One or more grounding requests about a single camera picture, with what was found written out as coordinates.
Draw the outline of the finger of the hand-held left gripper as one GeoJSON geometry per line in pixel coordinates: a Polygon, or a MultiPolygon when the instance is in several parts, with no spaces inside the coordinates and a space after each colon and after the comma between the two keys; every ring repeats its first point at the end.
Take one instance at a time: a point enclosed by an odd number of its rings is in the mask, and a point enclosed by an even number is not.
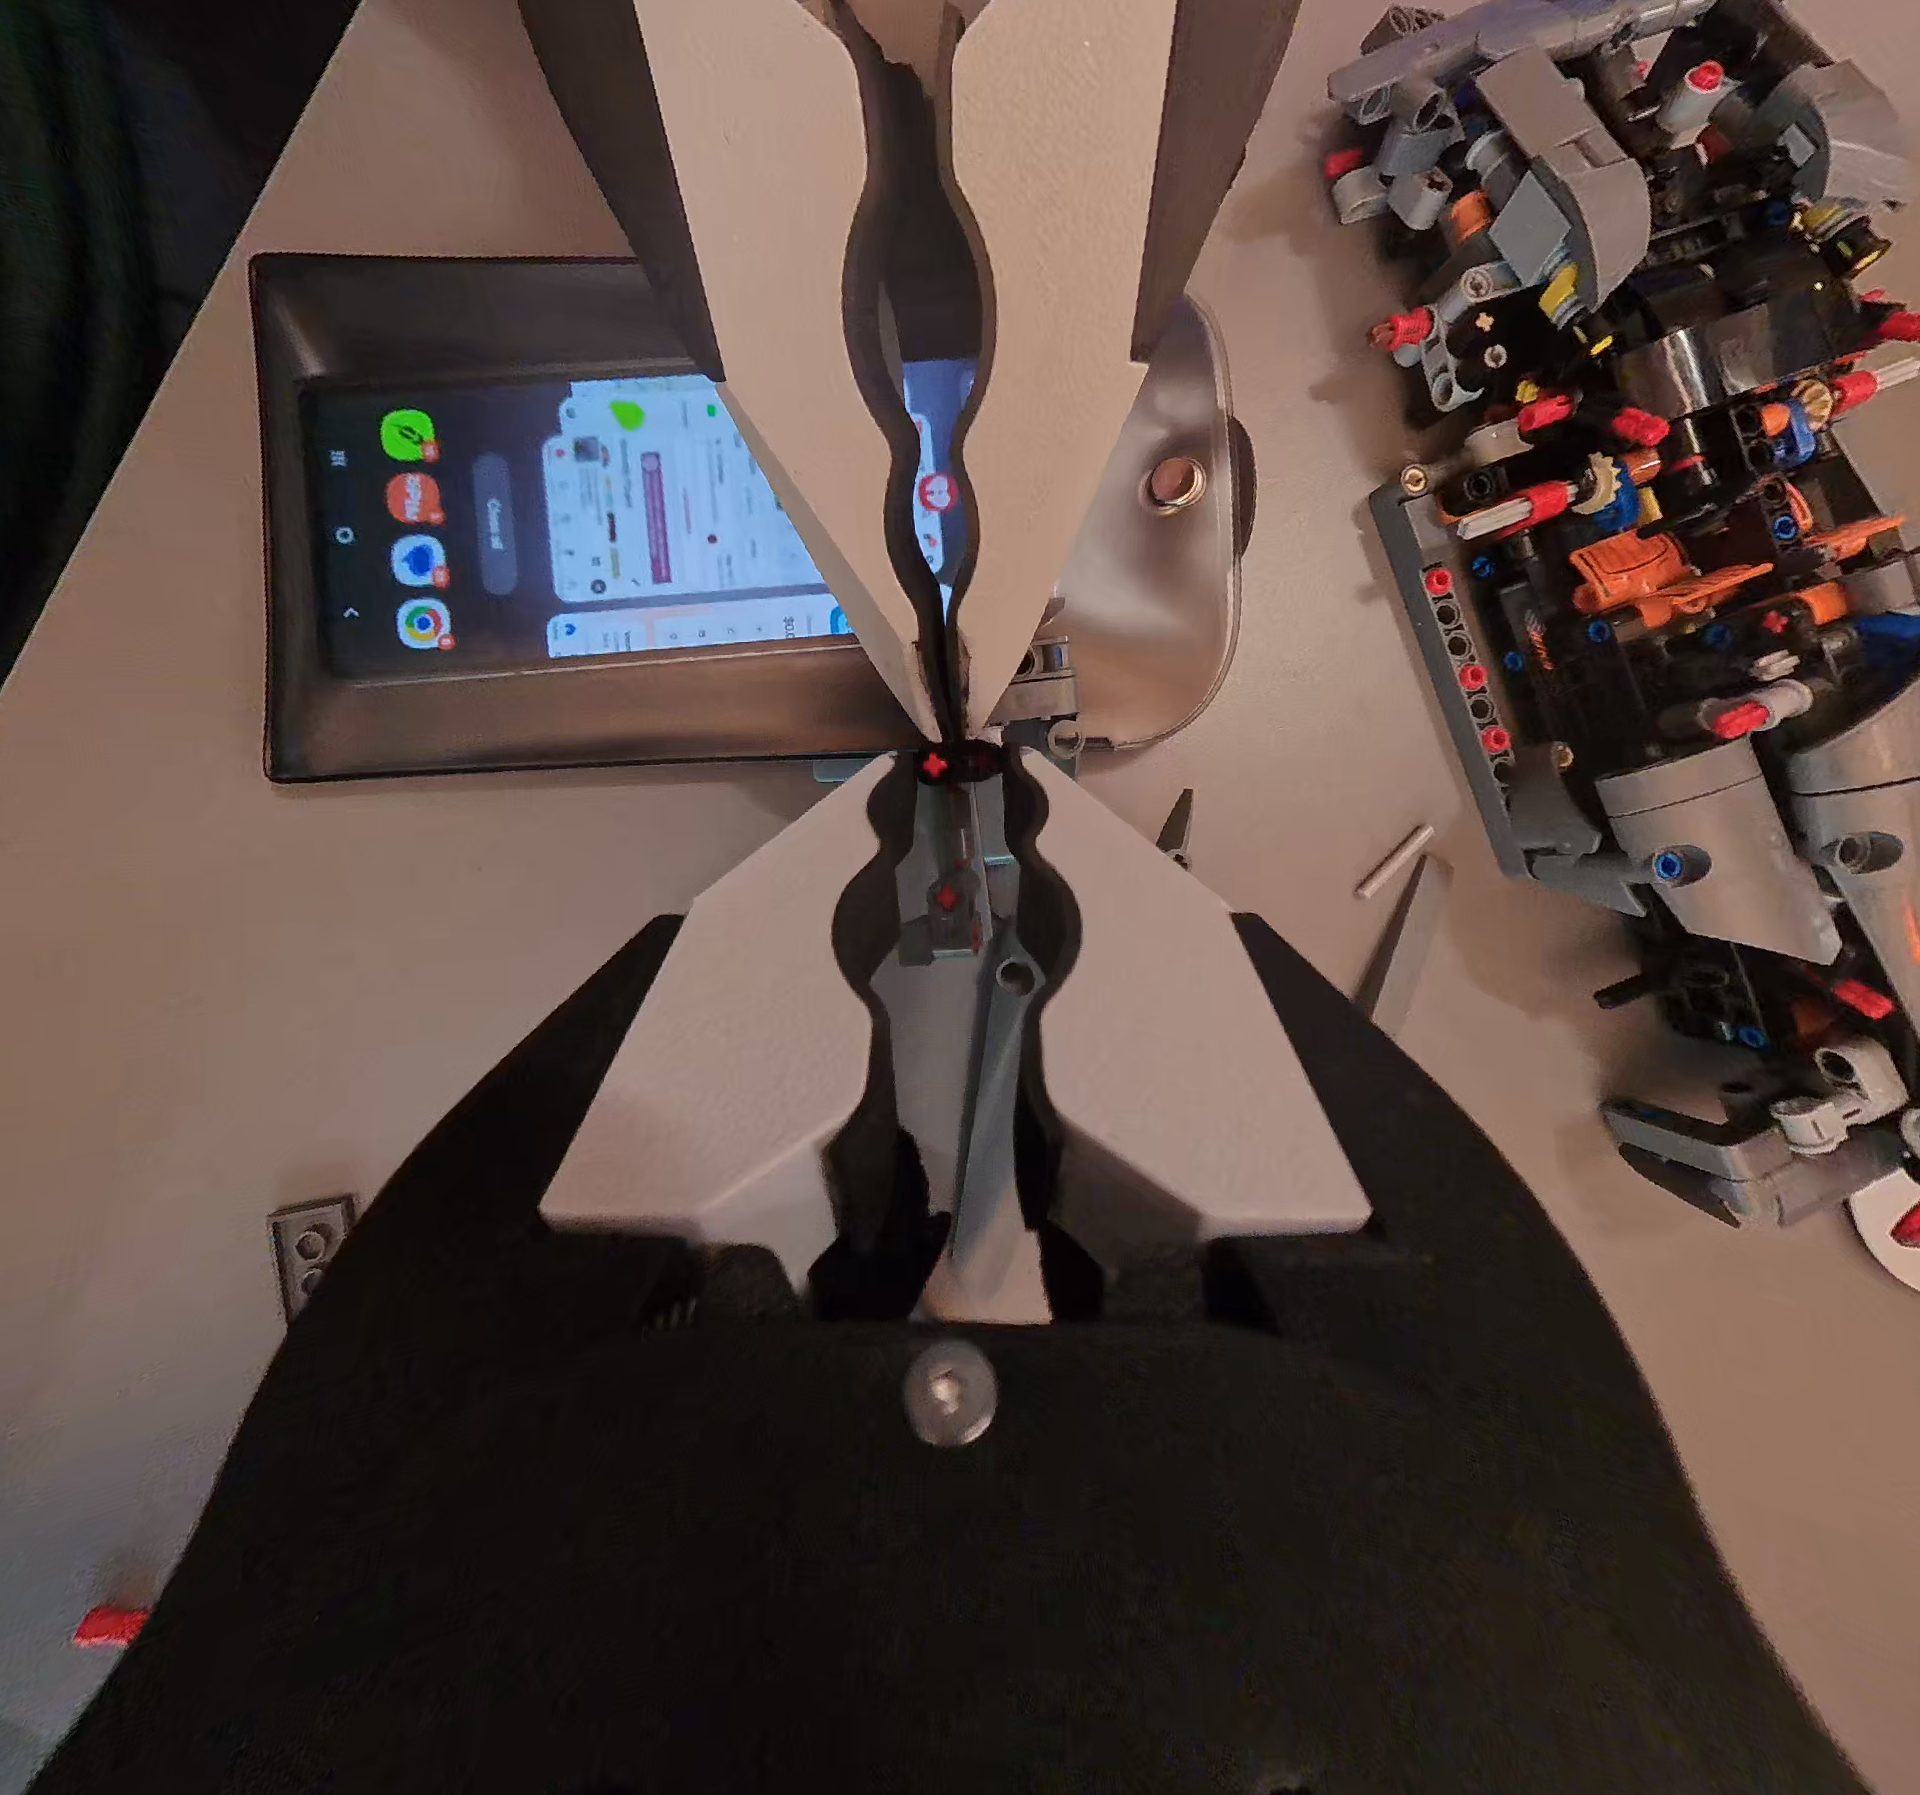
{"type": "Polygon", "coordinates": [[[862,654],[951,732],[946,619],[881,353],[885,168],[862,56],[807,0],[632,0],[722,396],[862,654]]]}
{"type": "Polygon", "coordinates": [[[1178,5],[985,0],[951,48],[937,137],[985,343],[957,437],[969,730],[1028,654],[1149,370],[1136,320],[1178,5]]]}

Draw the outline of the long grey lego blade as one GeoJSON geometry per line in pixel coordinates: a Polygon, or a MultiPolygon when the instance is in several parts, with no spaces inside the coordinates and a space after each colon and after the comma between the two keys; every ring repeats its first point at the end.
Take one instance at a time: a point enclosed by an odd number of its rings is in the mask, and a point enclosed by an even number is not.
{"type": "Polygon", "coordinates": [[[977,1297],[1003,1290],[1025,1230],[1019,1106],[1025,1023],[1036,990],[1044,990],[1044,970],[1020,942],[1019,920],[1006,919],[994,923],[980,985],[947,1226],[951,1266],[977,1297]]]}

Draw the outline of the grey lego connector piece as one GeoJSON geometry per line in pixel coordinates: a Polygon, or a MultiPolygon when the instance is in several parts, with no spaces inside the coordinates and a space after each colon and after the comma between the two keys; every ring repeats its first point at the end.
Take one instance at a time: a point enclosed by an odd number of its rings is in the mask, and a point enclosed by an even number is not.
{"type": "Polygon", "coordinates": [[[1028,649],[991,722],[1003,728],[1006,745],[1036,749],[1055,769],[1079,775],[1085,728],[1067,636],[1040,636],[1028,649]]]}

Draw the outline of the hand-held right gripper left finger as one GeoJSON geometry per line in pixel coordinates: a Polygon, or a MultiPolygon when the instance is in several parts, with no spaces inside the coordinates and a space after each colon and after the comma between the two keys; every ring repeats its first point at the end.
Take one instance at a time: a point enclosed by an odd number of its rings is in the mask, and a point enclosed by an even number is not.
{"type": "Polygon", "coordinates": [[[916,809],[916,779],[887,752],[694,900],[542,1198],[551,1230],[763,1247],[807,1290],[875,1049],[832,919],[864,868],[896,912],[901,847],[871,815],[896,800],[916,809]]]}

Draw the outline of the dark grey lego plate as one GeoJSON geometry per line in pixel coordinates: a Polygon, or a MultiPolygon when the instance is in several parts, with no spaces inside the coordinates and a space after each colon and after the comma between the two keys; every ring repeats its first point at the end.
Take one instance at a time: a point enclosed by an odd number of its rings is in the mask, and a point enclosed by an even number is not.
{"type": "Polygon", "coordinates": [[[355,1195],[329,1195],[272,1211],[272,1257],[287,1325],[293,1325],[318,1293],[318,1282],[355,1223],[355,1211],[355,1195]]]}

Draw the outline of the grey and black lego car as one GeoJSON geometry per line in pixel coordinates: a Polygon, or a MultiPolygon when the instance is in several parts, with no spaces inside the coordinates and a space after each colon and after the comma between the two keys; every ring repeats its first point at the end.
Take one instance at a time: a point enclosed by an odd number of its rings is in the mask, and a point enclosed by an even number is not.
{"type": "Polygon", "coordinates": [[[1441,441],[1369,517],[1490,852],[1626,920],[1600,1006],[1747,1059],[1608,1136],[1725,1226],[1917,1179],[1917,517],[1845,447],[1917,381],[1897,104],[1790,0],[1388,5],[1326,95],[1441,441]]]}

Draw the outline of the white book stand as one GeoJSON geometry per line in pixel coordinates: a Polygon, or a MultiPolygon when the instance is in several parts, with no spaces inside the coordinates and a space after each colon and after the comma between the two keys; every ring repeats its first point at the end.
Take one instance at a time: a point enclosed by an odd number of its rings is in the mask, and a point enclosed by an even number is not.
{"type": "Polygon", "coordinates": [[[1891,1171],[1848,1201],[1868,1257],[1908,1293],[1917,1293],[1917,1181],[1891,1171]]]}

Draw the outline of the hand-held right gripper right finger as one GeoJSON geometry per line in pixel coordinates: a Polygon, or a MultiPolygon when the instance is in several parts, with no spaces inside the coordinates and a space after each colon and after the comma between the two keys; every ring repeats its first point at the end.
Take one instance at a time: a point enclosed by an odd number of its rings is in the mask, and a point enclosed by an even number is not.
{"type": "Polygon", "coordinates": [[[1217,1239],[1349,1234],[1374,1207],[1222,895],[1031,749],[1006,757],[1019,1192],[1046,1293],[1217,1239]]]}

